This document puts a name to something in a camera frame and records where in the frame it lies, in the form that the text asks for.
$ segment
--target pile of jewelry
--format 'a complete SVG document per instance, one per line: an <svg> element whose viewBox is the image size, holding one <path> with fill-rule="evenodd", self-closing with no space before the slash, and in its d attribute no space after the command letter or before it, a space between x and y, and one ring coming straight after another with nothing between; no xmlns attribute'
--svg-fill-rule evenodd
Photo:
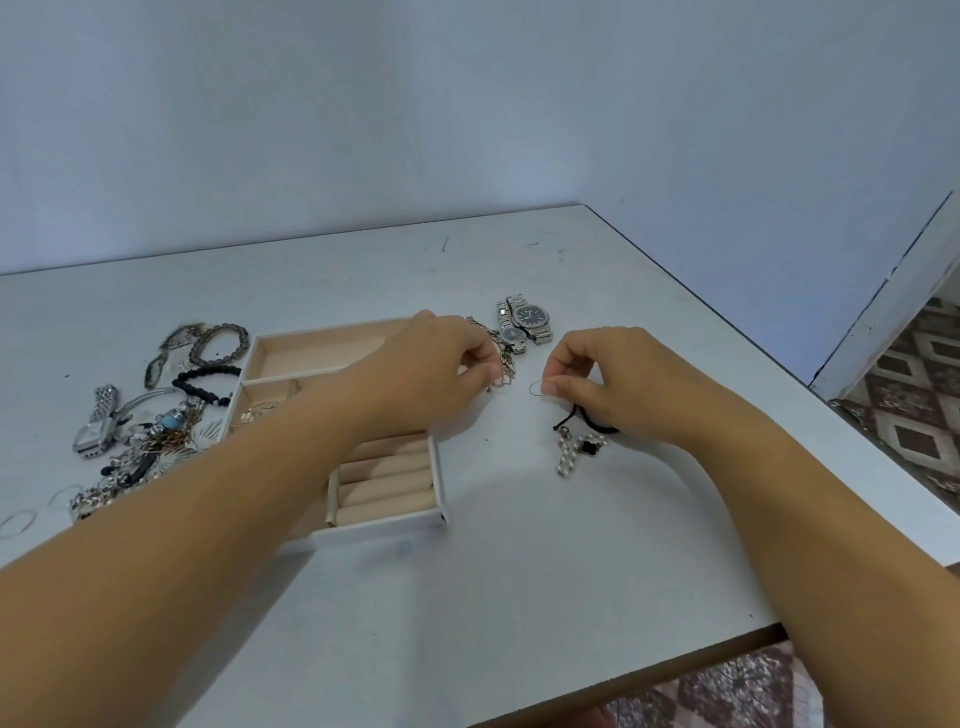
<svg viewBox="0 0 960 728"><path fill-rule="evenodd" d="M207 361L203 358L204 349L222 331L235 332L240 338L239 346L227 356ZM180 365L182 372L174 379L173 386L156 389L170 353L186 346L192 348ZM68 510L73 520L89 518L120 496L161 477L212 446L220 436L223 421L214 422L200 432L195 430L208 406L227 407L230 396L220 397L188 381L212 375L239 376L240 369L227 364L241 358L249 348L247 330L236 324L216 327L188 324L179 327L160 344L160 354L147 367L144 376L144 386L148 390L145 394L118 407L119 391L116 387L98 388L95 393L97 406L89 424L78 433L73 449L84 458L106 453L117 441L127 449L110 458L109 465L100 471L103 479L97 485L71 499ZM130 421L129 415L136 406L151 398L177 392L187 396L178 407L157 415L152 423L133 425L125 436L120 436L121 426Z"/></svg>
<svg viewBox="0 0 960 728"><path fill-rule="evenodd" d="M128 449L110 458L109 465L100 471L103 480L70 500L71 518L74 521L88 518L97 509L198 454L200 449L196 447L192 431L203 417L204 409L202 402L185 401L176 409L157 415L152 425L141 425L141 431L122 438Z"/></svg>
<svg viewBox="0 0 960 728"><path fill-rule="evenodd" d="M240 343L234 352L219 359L207 361L203 357L204 349L222 331L233 331L240 337ZM187 346L192 346L192 348L187 361L184 361L181 365L184 371L190 366L211 367L218 364L229 364L231 361L241 358L250 350L250 334L245 328L236 324L220 324L210 328L206 324L181 326L163 340L163 343L160 344L160 354L147 365L147 372L143 377L144 388L148 390L156 388L160 382L160 376L163 374L163 367L170 358L170 352Z"/></svg>

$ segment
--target hand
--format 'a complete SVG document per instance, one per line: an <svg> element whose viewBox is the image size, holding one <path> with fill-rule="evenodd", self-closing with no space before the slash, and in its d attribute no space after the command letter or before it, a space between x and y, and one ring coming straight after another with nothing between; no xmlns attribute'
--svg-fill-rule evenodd
<svg viewBox="0 0 960 728"><path fill-rule="evenodd" d="M461 375L461 364L468 369ZM500 351L460 316L421 311L380 349L342 372L367 413L365 436L418 432L457 414L503 377Z"/></svg>
<svg viewBox="0 0 960 728"><path fill-rule="evenodd" d="M594 363L603 384L587 379ZM708 443L739 413L759 415L642 328L571 331L550 354L540 388L627 434L685 449Z"/></svg>

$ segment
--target jewelry box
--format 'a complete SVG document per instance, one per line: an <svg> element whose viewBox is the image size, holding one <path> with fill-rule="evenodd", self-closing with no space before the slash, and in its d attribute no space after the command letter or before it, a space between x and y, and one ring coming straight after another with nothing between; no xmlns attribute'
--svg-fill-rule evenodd
<svg viewBox="0 0 960 728"><path fill-rule="evenodd" d="M407 319L257 336L221 439L325 376L376 351ZM355 543L446 523L437 445L429 432L364 443L317 483L317 496L277 555Z"/></svg>

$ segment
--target white door frame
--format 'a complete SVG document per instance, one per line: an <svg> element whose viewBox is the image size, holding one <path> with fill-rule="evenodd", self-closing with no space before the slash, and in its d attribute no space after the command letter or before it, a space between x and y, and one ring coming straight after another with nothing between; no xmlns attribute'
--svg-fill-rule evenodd
<svg viewBox="0 0 960 728"><path fill-rule="evenodd" d="M960 190L955 190L890 272L810 388L824 400L837 400L850 392L958 263Z"/></svg>

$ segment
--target chain bracelet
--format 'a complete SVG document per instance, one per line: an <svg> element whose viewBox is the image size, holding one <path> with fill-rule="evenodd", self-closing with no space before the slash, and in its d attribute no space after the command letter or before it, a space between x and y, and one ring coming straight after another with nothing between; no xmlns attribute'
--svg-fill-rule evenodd
<svg viewBox="0 0 960 728"><path fill-rule="evenodd" d="M500 367L503 369L503 375L505 379L512 380L516 377L516 364L514 362L514 357L510 354L510 350L507 348L507 345L503 342L503 339L500 337L499 331L494 331L492 328L487 328L479 321L474 319L472 316L467 316L467 320L474 326L480 327L483 329L488 336L493 341L493 344L496 346L497 350L500 353Z"/></svg>

